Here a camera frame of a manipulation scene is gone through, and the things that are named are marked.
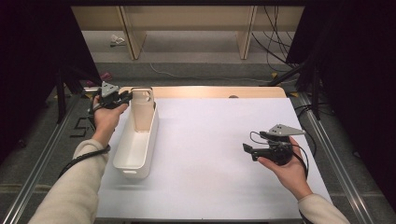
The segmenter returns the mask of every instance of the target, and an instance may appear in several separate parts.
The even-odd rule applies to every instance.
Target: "person's wrist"
[[[106,130],[96,129],[96,132],[93,134],[92,139],[98,141],[103,147],[106,147],[108,145],[108,142],[110,141],[111,134],[111,132],[108,132]]]
[[[302,198],[310,194],[313,194],[312,189],[309,188],[308,184],[304,184],[302,186],[299,186],[298,188],[293,188],[290,191],[297,199],[297,201],[300,201]]]

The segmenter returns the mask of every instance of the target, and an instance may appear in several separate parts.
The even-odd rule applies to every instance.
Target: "cream sweater sleeve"
[[[347,218],[334,205],[317,194],[302,198],[298,202],[298,207],[303,216],[311,223],[349,223]]]
[[[99,142],[87,140],[78,145],[73,158],[100,149]],[[29,223],[93,223],[107,160],[107,154],[102,154],[72,166],[54,184]]]

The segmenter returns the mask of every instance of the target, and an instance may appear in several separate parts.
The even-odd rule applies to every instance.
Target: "aluminum rail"
[[[7,212],[5,219],[3,220],[3,223],[5,224],[18,223],[24,208],[28,204],[29,199],[33,194],[33,191],[35,190],[35,185],[37,184],[39,178],[43,174],[51,158],[52,152],[57,146],[59,139],[62,133],[64,132],[64,127],[66,126],[67,121],[80,97],[81,96],[79,94],[72,96],[71,101],[68,104],[69,109],[66,112],[64,119],[60,123],[56,124],[49,138],[49,141],[47,142],[46,146],[43,149],[43,152],[41,153],[40,157],[38,158],[35,164],[35,167],[33,168],[32,172],[29,174],[28,178],[23,184],[21,191],[19,192],[18,196],[15,198],[13,204],[9,207],[9,210]]]
[[[300,102],[303,105],[311,104],[305,93],[300,92],[300,96]],[[330,164],[337,175],[338,181],[340,182],[341,187],[343,188],[346,197],[348,198],[350,205],[352,206],[352,209],[359,220],[359,223],[374,223],[373,218],[367,209],[366,203],[361,197],[356,186],[353,184],[346,167],[341,162],[337,151],[332,146],[332,142],[330,141],[329,136],[326,134],[326,131],[324,130],[320,120],[317,120],[311,111],[308,111],[307,114],[312,126],[314,127],[315,133],[317,134],[318,139],[330,161]]]

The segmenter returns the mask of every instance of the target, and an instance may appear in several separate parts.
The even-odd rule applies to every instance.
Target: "human hand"
[[[293,145],[294,153],[301,158],[300,149],[295,147],[298,146],[298,143],[292,137],[290,137],[290,142]],[[309,188],[305,179],[304,167],[295,156],[291,158],[291,161],[288,164],[283,166],[278,166],[273,161],[264,157],[259,157],[258,162],[273,171],[280,183],[288,189],[297,200],[312,194],[312,190]]]
[[[95,97],[93,104],[98,104],[99,97]],[[94,113],[94,121],[96,126],[95,134],[92,139],[95,139],[106,147],[110,141],[114,129],[119,124],[120,115],[128,108],[127,104],[122,104],[114,109],[100,108]]]

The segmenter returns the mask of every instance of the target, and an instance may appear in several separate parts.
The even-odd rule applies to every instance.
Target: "white paper sheet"
[[[125,116],[114,133],[97,217],[160,220],[280,220],[301,218],[297,201],[276,176],[251,160],[242,143],[251,131],[281,123],[301,128],[289,99],[157,99],[160,124],[151,171],[129,180],[112,165]],[[308,154],[308,182],[330,200]]]

